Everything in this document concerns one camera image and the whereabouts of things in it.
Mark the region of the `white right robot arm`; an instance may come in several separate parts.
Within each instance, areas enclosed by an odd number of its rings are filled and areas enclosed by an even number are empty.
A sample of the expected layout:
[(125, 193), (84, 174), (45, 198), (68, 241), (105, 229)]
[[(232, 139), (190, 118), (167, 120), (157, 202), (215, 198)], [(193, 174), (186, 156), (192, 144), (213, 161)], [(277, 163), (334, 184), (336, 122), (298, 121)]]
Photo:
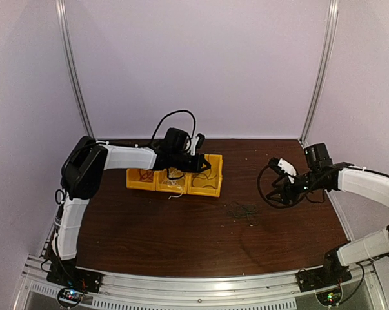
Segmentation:
[[(275, 209), (295, 207), (311, 192), (342, 191), (355, 194), (389, 208), (389, 175), (358, 167), (354, 164), (334, 163), (324, 143), (304, 148), (309, 171), (299, 174), (295, 167), (282, 158), (271, 158), (264, 167), (277, 174), (272, 191), (260, 197)], [(343, 268), (374, 258), (389, 256), (389, 225), (359, 240), (330, 251), (318, 278), (332, 285), (343, 275)]]

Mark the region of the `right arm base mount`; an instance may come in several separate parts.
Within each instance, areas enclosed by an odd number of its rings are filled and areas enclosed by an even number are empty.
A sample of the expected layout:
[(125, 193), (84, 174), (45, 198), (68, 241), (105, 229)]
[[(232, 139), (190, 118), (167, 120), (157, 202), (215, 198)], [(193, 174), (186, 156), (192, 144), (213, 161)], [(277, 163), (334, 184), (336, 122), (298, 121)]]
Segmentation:
[(321, 267), (310, 270), (300, 269), (296, 273), (300, 292), (339, 285), (352, 279), (349, 268), (341, 265), (337, 256), (337, 250), (338, 248), (336, 247), (325, 254)]

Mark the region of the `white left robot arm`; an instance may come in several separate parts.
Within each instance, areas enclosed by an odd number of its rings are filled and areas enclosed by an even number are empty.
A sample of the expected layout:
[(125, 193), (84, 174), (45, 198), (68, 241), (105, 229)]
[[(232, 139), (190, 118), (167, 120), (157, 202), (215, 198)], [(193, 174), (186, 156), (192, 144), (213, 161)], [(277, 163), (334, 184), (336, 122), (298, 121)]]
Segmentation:
[(205, 155), (197, 151), (204, 140), (202, 134), (191, 138), (187, 132), (173, 127), (163, 139), (152, 139), (145, 145), (116, 145), (83, 136), (61, 168), (61, 187), (55, 194), (59, 207), (52, 250), (56, 256), (62, 261), (76, 257), (83, 215), (100, 188), (104, 171), (176, 169), (199, 174), (211, 168)]

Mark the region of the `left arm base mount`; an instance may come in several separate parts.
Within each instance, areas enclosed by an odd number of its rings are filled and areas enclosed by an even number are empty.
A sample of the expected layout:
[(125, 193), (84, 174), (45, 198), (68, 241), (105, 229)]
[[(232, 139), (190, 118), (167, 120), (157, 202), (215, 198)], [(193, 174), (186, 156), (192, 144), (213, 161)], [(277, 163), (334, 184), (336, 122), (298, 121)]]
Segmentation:
[(77, 268), (75, 258), (62, 261), (55, 253), (48, 253), (41, 269), (47, 273), (47, 282), (60, 286), (56, 299), (65, 308), (76, 307), (89, 293), (100, 292), (103, 275)]

